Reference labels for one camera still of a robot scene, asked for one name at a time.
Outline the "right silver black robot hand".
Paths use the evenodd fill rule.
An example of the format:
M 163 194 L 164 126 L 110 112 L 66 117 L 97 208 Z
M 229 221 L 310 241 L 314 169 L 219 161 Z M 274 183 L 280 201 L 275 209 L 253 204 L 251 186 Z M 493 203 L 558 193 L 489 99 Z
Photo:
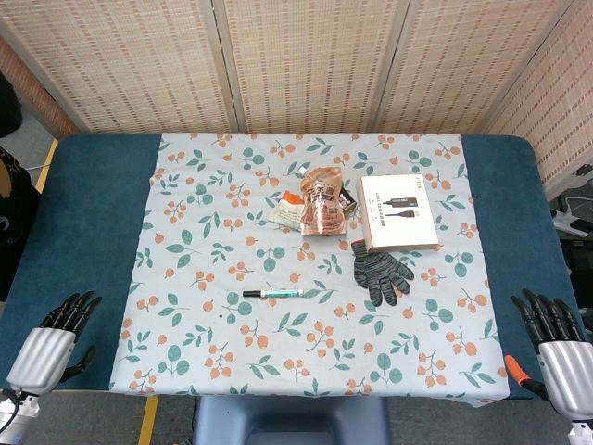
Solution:
M 550 402 L 572 422 L 592 420 L 592 343 L 577 317 L 561 299 L 550 299 L 524 288 L 513 296 L 534 348 L 541 382 L 528 375 L 510 354 L 504 356 L 511 378 L 520 387 Z

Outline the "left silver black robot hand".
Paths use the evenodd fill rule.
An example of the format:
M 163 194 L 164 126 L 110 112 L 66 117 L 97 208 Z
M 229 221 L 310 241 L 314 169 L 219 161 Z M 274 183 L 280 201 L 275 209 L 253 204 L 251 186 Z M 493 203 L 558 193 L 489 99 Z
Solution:
M 39 397 L 84 373 L 95 358 L 96 346 L 88 347 L 78 362 L 69 360 L 101 301 L 94 291 L 75 293 L 50 311 L 27 335 L 7 376 L 10 388 Z

